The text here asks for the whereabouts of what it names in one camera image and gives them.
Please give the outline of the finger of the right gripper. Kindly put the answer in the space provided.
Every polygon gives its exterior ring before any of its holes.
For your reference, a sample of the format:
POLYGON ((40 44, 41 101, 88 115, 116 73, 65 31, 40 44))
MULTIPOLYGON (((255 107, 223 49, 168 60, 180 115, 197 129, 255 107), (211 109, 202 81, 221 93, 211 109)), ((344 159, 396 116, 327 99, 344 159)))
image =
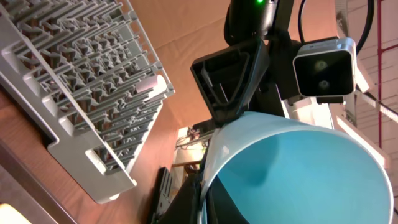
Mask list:
POLYGON ((216 126, 242 116, 268 67, 267 47, 259 38, 194 60, 190 70, 216 126))

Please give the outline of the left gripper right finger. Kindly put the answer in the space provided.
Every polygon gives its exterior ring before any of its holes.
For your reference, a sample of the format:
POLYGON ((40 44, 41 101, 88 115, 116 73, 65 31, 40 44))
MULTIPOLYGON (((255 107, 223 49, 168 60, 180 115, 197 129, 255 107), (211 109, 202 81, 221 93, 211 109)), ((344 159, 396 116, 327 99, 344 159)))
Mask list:
POLYGON ((216 176, 206 194, 207 224, 249 224, 216 176))

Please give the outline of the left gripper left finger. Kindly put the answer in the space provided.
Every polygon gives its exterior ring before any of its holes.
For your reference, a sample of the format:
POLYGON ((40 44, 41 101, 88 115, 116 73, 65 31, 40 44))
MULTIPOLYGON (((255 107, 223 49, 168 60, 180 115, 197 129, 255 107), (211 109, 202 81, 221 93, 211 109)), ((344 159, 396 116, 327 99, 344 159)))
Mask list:
POLYGON ((200 194, 203 175, 190 174, 158 224, 199 224, 200 194))

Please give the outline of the light blue plastic cup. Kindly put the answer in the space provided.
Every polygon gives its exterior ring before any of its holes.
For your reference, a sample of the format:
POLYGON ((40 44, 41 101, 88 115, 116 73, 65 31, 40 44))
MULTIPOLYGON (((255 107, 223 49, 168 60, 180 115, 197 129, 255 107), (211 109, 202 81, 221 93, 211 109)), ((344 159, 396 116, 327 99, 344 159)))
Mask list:
POLYGON ((334 129, 247 112, 212 136, 200 207, 221 182, 249 223, 391 223, 384 165, 334 129))

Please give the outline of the pink plastic cup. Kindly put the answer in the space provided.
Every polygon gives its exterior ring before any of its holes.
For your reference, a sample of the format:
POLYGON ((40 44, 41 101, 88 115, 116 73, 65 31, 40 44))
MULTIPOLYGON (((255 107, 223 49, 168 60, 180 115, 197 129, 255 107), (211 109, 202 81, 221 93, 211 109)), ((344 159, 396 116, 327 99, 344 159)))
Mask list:
POLYGON ((167 84, 162 75, 154 75, 147 77, 136 84, 137 93, 142 93, 146 90, 149 92, 149 98, 153 98, 167 90, 167 84))

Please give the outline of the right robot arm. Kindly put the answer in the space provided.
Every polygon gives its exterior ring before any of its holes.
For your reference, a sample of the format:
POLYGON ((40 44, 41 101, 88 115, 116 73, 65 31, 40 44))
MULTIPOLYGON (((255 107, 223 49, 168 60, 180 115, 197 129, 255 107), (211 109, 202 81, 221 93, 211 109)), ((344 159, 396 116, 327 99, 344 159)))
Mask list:
POLYGON ((213 131, 254 111, 283 115, 282 103, 304 99, 292 61, 302 43, 290 38, 292 1, 231 0, 228 47, 193 61, 191 73, 211 113, 196 129, 213 131))

